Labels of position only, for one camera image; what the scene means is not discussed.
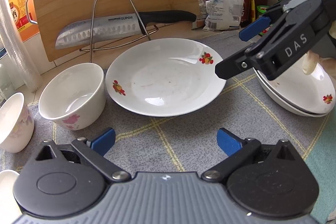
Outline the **right hand in white glove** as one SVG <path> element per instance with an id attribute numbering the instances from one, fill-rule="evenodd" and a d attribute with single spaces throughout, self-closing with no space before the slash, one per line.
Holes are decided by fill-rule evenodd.
<path id="1" fill-rule="evenodd" d="M 328 34 L 305 54 L 302 63 L 303 73 L 312 74 L 317 64 L 335 79 L 335 21 Z"/>

